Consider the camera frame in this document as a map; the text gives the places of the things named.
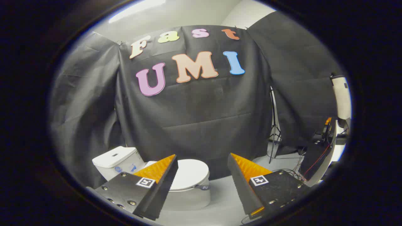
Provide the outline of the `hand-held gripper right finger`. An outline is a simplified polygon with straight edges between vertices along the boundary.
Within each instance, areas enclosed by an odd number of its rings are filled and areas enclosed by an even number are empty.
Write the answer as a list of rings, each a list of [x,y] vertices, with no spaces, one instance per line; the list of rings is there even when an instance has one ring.
[[[311,188],[285,170],[270,171],[230,153],[227,158],[237,194],[248,217],[272,218],[310,193]]]

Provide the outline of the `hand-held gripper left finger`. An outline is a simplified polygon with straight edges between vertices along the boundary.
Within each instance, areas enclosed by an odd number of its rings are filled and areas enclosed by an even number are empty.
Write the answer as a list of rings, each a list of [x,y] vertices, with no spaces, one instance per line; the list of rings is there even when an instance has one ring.
[[[177,155],[173,154],[136,173],[119,173],[95,192],[133,215],[156,220],[177,170]]]

